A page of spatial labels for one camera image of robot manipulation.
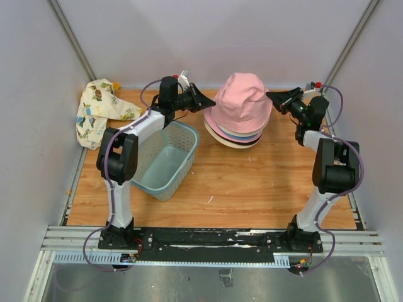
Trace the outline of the pink bucket hat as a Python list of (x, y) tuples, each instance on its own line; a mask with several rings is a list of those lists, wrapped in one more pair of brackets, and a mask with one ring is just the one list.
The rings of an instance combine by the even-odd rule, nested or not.
[(222, 136), (223, 132), (222, 132), (221, 130), (219, 130), (216, 126), (215, 126), (215, 127), (212, 127), (209, 123), (208, 123), (208, 125), (214, 130), (215, 133), (217, 133), (218, 135), (220, 135), (221, 137), (223, 137), (223, 136)]

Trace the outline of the beige bucket hat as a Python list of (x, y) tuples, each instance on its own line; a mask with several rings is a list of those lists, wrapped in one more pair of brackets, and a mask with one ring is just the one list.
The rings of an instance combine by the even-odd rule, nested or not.
[(208, 125), (208, 123), (206, 121), (204, 121), (204, 126), (207, 130), (207, 132), (209, 132), (209, 134), (214, 137), (214, 139), (216, 139), (216, 141), (219, 142), (219, 140), (228, 140), (226, 138), (221, 137), (220, 135), (218, 135), (217, 133), (214, 132), (214, 130)]

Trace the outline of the light pink hat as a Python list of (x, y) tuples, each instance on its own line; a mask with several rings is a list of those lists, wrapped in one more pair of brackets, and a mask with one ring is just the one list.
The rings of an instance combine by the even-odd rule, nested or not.
[(256, 74), (236, 72), (219, 89), (215, 106), (205, 110), (205, 118), (237, 133), (261, 130), (267, 125), (273, 106), (267, 92)]

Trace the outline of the blue bucket hat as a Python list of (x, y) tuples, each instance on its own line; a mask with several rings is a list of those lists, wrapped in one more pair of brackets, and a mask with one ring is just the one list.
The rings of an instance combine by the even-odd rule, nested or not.
[(228, 138), (230, 140), (233, 140), (233, 141), (249, 142), (249, 141), (257, 140), (259, 137), (261, 137), (262, 134), (263, 134), (263, 132), (259, 132), (255, 135), (240, 137), (240, 136), (233, 135), (233, 134), (230, 134), (227, 132), (223, 132), (222, 136), (225, 138)]

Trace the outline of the khaki wide brim hat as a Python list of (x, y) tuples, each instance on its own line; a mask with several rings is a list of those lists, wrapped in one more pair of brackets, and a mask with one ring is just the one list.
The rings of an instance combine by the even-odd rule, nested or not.
[(260, 128), (260, 129), (258, 129), (256, 131), (252, 131), (252, 132), (248, 132), (248, 133), (240, 133), (240, 132), (230, 130), (230, 129), (224, 127), (224, 126), (220, 126), (220, 125), (217, 125), (217, 126), (222, 132), (227, 132), (227, 133), (237, 135), (237, 136), (240, 136), (240, 137), (246, 137), (246, 136), (250, 136), (250, 135), (255, 135), (255, 134), (259, 133), (259, 132), (263, 132), (263, 128)]

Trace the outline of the grey plastic laundry basket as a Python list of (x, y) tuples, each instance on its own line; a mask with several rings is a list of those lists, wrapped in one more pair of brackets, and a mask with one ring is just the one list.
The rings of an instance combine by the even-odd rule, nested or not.
[(132, 185), (160, 201), (172, 198), (195, 161), (200, 142), (196, 129), (174, 121), (139, 147)]

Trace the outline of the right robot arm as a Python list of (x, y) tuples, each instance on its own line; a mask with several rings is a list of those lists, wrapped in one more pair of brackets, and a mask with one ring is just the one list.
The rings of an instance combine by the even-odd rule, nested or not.
[(278, 112), (290, 114), (298, 121), (296, 141), (316, 152), (312, 171), (314, 190), (287, 229), (267, 239), (273, 250), (322, 252), (320, 233), (323, 232), (324, 218), (341, 197), (354, 191), (362, 181), (360, 146), (326, 134), (322, 122), (329, 101), (318, 95), (305, 104), (303, 98), (307, 93), (298, 87), (266, 94)]

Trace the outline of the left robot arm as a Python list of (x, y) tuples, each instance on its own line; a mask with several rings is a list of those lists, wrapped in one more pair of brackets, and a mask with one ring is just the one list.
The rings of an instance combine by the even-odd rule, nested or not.
[(177, 111), (196, 113), (215, 106), (186, 76), (158, 80), (159, 92), (139, 119), (119, 129), (105, 130), (96, 167), (108, 191), (109, 215), (99, 230), (99, 249), (129, 249), (140, 244), (135, 235), (130, 187), (139, 157), (139, 146), (175, 119)]

